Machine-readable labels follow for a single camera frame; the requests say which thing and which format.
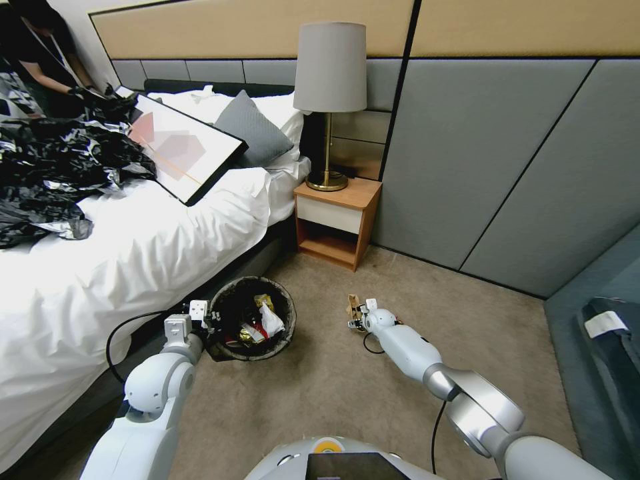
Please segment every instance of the black shirt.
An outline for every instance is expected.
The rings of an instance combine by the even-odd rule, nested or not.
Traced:
[[[60,50],[65,54],[75,53],[75,44],[65,20],[56,12],[53,22],[53,37]],[[45,47],[34,35],[42,40]],[[10,5],[0,5],[0,42],[7,60],[23,81],[33,83],[35,80],[20,61],[37,63],[46,76],[69,87],[76,85],[73,76],[60,63],[62,58],[51,38],[39,35],[28,28]]]

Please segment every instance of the beige carpet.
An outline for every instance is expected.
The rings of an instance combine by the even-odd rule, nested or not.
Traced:
[[[520,405],[525,428],[577,451],[540,300],[371,247],[356,273],[292,255],[267,274],[297,309],[292,344],[263,362],[214,363],[204,355],[180,424],[172,480],[240,480],[281,443],[316,435],[362,439],[430,469],[440,402],[372,355],[346,327],[347,294],[376,297],[440,350],[446,364],[478,371]],[[15,478],[78,478],[102,416],[66,434]],[[497,476],[441,423],[438,473],[450,480]]]

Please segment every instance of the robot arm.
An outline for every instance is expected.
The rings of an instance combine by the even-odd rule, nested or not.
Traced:
[[[178,445],[178,422],[195,379],[202,341],[189,315],[165,320],[167,342],[129,374],[125,399],[100,438],[81,480],[166,479]]]
[[[374,334],[406,376],[449,402],[445,414],[453,428],[475,452],[494,458],[503,480],[610,480],[552,440],[520,433],[525,416],[510,398],[478,373],[444,365],[438,350],[394,314],[361,311],[362,320],[350,326]]]

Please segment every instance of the framed picture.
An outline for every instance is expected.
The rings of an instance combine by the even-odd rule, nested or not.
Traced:
[[[194,205],[241,155],[244,140],[139,94],[129,137],[144,146],[160,185]]]

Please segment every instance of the trash can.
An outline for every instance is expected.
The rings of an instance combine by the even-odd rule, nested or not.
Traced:
[[[254,297],[267,294],[271,297],[275,314],[284,323],[285,329],[272,338],[255,345],[236,346],[225,344],[226,335],[236,335],[243,322],[243,311],[254,305]],[[220,317],[222,334],[207,346],[216,361],[266,360],[281,352],[290,344],[295,329],[295,306],[293,300],[278,282],[264,277],[242,277],[224,286],[211,300],[211,310]]]

